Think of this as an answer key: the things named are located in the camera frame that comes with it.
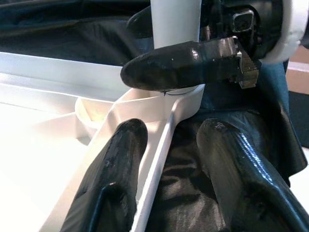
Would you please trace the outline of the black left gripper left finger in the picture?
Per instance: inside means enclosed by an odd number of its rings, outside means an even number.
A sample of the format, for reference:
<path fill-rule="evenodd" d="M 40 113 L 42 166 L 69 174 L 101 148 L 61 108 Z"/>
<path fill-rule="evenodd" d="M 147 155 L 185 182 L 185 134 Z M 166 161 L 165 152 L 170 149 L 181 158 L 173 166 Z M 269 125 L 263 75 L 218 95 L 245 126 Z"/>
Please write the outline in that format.
<path fill-rule="evenodd" d="M 147 127 L 140 119 L 116 128 L 88 167 L 60 232 L 130 232 L 147 142 Z"/>

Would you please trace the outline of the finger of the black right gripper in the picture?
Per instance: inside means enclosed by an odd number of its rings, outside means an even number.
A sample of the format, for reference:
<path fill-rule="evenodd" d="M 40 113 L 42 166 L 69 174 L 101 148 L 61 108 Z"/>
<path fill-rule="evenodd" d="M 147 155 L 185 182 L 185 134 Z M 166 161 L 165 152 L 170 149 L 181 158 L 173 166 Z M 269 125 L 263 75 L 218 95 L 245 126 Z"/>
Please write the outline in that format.
<path fill-rule="evenodd" d="M 134 14 L 127 22 L 126 28 L 137 39 L 153 37 L 151 6 Z"/>
<path fill-rule="evenodd" d="M 242 88 L 256 85 L 261 63 L 253 60 L 237 38 L 185 42 L 140 55 L 121 69 L 129 87 L 170 91 L 228 80 Z"/>

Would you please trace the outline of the brown cardboard box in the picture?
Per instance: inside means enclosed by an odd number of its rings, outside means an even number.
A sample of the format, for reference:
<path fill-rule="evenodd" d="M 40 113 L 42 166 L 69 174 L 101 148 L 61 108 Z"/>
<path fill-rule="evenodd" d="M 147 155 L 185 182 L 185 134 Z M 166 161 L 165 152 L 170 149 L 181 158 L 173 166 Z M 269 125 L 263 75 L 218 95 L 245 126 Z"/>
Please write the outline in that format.
<path fill-rule="evenodd" d="M 290 57 L 286 80 L 290 91 L 309 95 L 309 49 L 299 46 Z"/>

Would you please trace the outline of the white plastic table top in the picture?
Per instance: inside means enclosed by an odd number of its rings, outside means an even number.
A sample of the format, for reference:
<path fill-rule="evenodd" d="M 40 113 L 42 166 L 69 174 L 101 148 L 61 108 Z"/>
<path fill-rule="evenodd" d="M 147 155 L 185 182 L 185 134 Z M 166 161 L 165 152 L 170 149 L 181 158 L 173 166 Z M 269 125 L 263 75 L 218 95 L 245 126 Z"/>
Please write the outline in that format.
<path fill-rule="evenodd" d="M 175 127 L 204 86 L 125 86 L 119 66 L 0 52 L 0 232 L 59 232 L 81 180 L 122 122 L 148 130 L 132 232 L 144 232 Z"/>

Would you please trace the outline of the white tapered plastic table leg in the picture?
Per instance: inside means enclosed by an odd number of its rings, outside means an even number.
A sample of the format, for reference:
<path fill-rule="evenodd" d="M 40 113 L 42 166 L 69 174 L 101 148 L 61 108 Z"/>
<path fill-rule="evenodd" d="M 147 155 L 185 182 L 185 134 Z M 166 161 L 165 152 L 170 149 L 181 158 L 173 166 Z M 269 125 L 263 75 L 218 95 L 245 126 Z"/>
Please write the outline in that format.
<path fill-rule="evenodd" d="M 150 0 L 154 48 L 199 40 L 202 0 Z"/>

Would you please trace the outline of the black shiny table cloth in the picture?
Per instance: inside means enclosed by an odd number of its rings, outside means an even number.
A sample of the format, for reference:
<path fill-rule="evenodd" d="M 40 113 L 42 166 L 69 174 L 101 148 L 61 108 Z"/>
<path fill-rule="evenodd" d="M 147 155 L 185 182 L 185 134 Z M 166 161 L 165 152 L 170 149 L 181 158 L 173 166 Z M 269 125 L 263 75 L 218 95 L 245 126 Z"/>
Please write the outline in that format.
<path fill-rule="evenodd" d="M 0 0 L 0 29 L 18 18 L 33 24 L 0 36 L 0 51 L 119 65 L 139 55 L 137 47 L 141 42 L 126 24 L 146 4 L 137 0 L 86 1 L 90 13 L 105 10 L 106 15 L 70 22 L 69 13 L 77 9 L 75 0 L 62 0 L 63 7 L 54 2 Z M 255 88 L 241 90 L 229 81 L 205 86 L 199 111 L 181 122 L 173 134 L 148 219 L 148 232 L 230 232 L 197 146 L 197 132 L 207 119 L 241 130 L 288 187 L 289 177 L 306 166 L 288 113 L 287 95 L 283 92 L 286 82 L 271 66 L 261 65 Z"/>

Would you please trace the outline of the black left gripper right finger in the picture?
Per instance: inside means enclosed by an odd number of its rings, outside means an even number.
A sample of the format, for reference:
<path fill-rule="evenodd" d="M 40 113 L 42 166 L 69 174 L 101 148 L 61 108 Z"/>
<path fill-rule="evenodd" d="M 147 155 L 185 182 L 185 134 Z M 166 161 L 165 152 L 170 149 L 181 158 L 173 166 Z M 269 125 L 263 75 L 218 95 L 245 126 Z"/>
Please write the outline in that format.
<path fill-rule="evenodd" d="M 309 214 L 241 130 L 207 119 L 197 146 L 230 232 L 309 232 Z"/>

